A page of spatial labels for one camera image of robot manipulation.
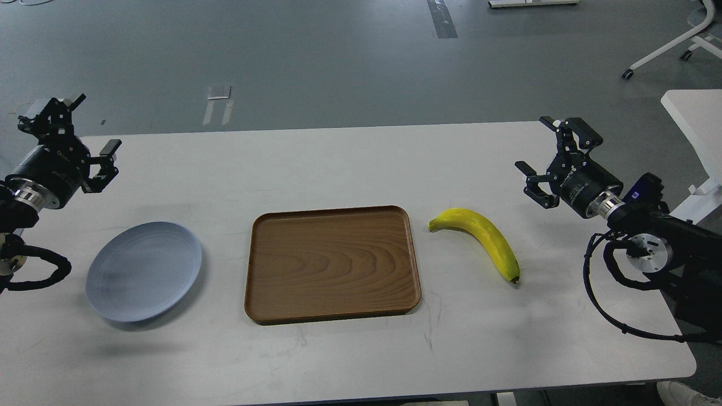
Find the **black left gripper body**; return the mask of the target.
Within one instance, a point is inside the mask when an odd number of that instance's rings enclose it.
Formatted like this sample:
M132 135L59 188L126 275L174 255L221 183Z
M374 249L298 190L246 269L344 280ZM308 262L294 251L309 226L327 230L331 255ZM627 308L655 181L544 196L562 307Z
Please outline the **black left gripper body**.
M59 129L39 141L5 182L11 197L33 210L59 210L88 181L89 158L89 149L73 129Z

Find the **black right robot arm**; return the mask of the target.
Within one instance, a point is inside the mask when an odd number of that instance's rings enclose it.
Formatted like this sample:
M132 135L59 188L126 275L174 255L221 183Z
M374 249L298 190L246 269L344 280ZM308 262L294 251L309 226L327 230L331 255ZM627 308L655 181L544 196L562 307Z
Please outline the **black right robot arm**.
M662 200L660 178L645 173L626 195L623 183L591 158L603 138L579 117L539 121L556 136L556 155L539 174L519 160L524 192L546 209L567 203L581 218L600 216L608 231L593 237L583 277L591 289L594 246L606 240L603 258L621 285L660 290L675 301L675 316L703 329L696 340L720 338L720 235L675 218Z

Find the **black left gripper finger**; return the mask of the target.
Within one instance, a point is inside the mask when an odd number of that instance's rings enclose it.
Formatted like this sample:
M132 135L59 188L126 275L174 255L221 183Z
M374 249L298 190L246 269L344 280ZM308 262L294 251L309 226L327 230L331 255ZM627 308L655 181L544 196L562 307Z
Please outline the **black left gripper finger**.
M109 183L119 174L115 165L116 152L121 146L121 139L110 139L97 157L88 157L85 163L98 165L98 172L92 178L85 178L82 184L83 193L101 193Z
M80 94L75 100L38 99L24 116L18 116L18 130L36 138L38 145L80 148L82 142L75 136L72 113L86 97Z

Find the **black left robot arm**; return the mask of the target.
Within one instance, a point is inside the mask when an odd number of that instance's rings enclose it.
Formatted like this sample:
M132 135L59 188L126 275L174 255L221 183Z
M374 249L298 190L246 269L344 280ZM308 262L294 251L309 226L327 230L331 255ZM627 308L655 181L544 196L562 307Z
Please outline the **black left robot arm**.
M2 179L2 291L44 289L64 280L72 269L69 259L26 244L21 233L36 226L42 210L64 208L79 190L100 193L118 175L115 154L121 141L111 139L93 156L75 136L72 114L85 98L81 94L75 100L34 103L18 118L18 129L38 144ZM43 280L15 281L15 272L29 257L54 265L54 271Z

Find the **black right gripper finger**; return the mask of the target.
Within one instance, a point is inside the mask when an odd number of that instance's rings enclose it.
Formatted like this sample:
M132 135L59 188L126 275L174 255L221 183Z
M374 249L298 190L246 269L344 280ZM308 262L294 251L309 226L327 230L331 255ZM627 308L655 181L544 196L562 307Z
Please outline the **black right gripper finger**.
M601 146L603 137L580 117L563 120L542 116L539 121L554 132L557 154L552 160L552 169L570 170L590 162L589 153Z
M545 174L539 174L526 161L516 161L514 166L526 178L523 192L545 210L556 208L560 203L561 183L565 169L563 164L553 161Z

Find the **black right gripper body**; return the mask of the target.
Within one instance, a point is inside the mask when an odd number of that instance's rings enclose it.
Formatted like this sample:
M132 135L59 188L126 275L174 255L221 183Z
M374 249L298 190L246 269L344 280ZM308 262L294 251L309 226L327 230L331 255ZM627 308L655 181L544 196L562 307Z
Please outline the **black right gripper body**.
M606 192L618 195L623 188L619 178L591 159L562 164L561 169L558 195L581 218L597 216L599 196Z

